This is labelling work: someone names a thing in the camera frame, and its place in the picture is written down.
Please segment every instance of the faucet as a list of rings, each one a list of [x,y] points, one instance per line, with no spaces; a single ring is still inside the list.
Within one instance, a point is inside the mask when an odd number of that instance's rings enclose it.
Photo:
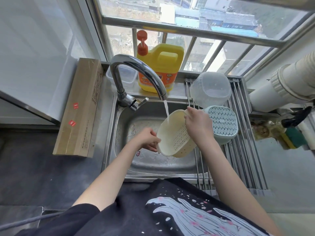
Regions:
[[[118,71],[118,66],[120,64],[128,65],[142,73],[155,87],[160,99],[167,99],[167,91],[162,80],[149,66],[131,55],[118,54],[111,59],[110,68],[118,92],[117,99],[121,106],[130,107],[133,111],[136,111],[141,105],[149,101],[149,99],[145,98],[140,101],[135,97],[126,94]]]

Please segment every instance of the yellow jug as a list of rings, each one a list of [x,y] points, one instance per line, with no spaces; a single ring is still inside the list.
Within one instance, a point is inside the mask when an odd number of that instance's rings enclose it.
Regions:
[[[170,91],[183,62],[184,48],[169,44],[158,44],[148,51],[148,46],[144,43],[147,38],[146,31],[140,30],[137,32],[137,39],[141,41],[138,45],[137,58],[152,68],[162,80],[166,90]],[[143,90],[156,93],[153,85],[141,73],[139,73],[138,84]]]

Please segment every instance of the black cloth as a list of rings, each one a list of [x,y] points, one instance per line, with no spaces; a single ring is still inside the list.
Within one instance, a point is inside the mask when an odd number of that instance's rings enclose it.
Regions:
[[[265,230],[181,178],[155,180],[143,191],[120,195],[102,210],[71,207],[54,220],[16,236],[269,235]]]

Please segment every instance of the white colander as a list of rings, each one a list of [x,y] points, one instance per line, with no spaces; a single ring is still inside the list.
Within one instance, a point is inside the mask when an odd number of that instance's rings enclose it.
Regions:
[[[213,121],[215,140],[220,144],[227,144],[238,133],[236,114],[232,109],[221,106],[210,106],[203,109]]]
[[[161,142],[157,145],[158,153],[164,156],[184,157],[190,153],[196,144],[187,133],[185,118],[186,110],[176,110],[161,124],[157,137]]]

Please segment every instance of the running water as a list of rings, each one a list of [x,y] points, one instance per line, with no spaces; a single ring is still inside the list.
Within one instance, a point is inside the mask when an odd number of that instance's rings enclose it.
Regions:
[[[166,111],[166,115],[167,115],[167,123],[169,122],[169,113],[168,113],[168,105],[167,105],[167,101],[163,100],[164,102],[164,106],[165,106],[165,111]]]

